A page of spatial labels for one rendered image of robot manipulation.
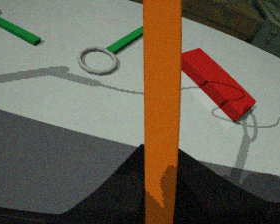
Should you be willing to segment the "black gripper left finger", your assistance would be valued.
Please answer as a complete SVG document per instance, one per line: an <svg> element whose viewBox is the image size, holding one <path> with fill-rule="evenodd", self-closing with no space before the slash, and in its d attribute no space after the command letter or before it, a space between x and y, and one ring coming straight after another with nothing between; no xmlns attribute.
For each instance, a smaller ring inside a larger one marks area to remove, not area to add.
<svg viewBox="0 0 280 224"><path fill-rule="evenodd" d="M144 224L145 144L63 214L0 208L0 224Z"/></svg>

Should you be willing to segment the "orange handle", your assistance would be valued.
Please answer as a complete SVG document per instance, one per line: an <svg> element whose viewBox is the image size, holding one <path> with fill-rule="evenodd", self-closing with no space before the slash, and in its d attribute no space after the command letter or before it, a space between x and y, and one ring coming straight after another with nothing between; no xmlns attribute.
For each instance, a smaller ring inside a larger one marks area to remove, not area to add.
<svg viewBox="0 0 280 224"><path fill-rule="evenodd" d="M179 160L181 2L143 0L144 224L172 224Z"/></svg>

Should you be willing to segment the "grey loop with green handle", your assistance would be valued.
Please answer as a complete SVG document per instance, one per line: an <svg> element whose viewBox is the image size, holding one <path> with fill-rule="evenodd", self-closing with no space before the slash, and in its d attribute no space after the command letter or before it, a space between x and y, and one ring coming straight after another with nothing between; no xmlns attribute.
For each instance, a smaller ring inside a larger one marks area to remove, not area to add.
<svg viewBox="0 0 280 224"><path fill-rule="evenodd" d="M16 24L7 22L7 20L3 18L0 18L0 28L4 28L4 30L11 32L12 35L19 36L20 39L24 39L27 43L31 43L32 45L39 44L40 40L42 40L42 37L31 34L31 32L24 30L24 28L22 30L22 28L16 26Z"/></svg>
<svg viewBox="0 0 280 224"><path fill-rule="evenodd" d="M107 73L111 73L112 71L115 71L117 67L117 59L115 53L117 51L120 51L120 49L124 49L125 47L127 47L127 45L133 43L133 41L139 39L139 37L143 35L144 35L144 26L141 26L140 28L137 28L136 31L131 32L131 34L121 37L121 39L109 45L108 48L96 47L95 45L95 47L87 47L81 49L81 51L79 52L79 56L77 56L77 61L79 61L80 67L84 68L85 71L95 73L95 75L107 75ZM108 69L103 69L103 71L97 71L97 69L89 68L88 65L83 64L83 61L81 61L83 60L84 53L87 51L100 51L100 52L108 53L108 55L111 56L113 60L112 67Z"/></svg>

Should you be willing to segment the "red flat block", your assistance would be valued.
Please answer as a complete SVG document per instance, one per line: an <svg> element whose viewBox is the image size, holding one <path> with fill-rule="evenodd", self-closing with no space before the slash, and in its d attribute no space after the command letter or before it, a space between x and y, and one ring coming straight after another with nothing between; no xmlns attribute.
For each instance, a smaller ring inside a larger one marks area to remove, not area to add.
<svg viewBox="0 0 280 224"><path fill-rule="evenodd" d="M238 85L203 49L184 52L181 71L191 77L233 123L257 103L246 89Z"/></svg>

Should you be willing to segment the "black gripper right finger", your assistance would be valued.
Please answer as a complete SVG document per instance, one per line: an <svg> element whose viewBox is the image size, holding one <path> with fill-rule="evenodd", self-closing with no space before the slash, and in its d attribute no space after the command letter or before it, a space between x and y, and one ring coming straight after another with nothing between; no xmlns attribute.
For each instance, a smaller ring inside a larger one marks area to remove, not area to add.
<svg viewBox="0 0 280 224"><path fill-rule="evenodd" d="M172 224L280 224L280 202L233 185L179 148Z"/></svg>

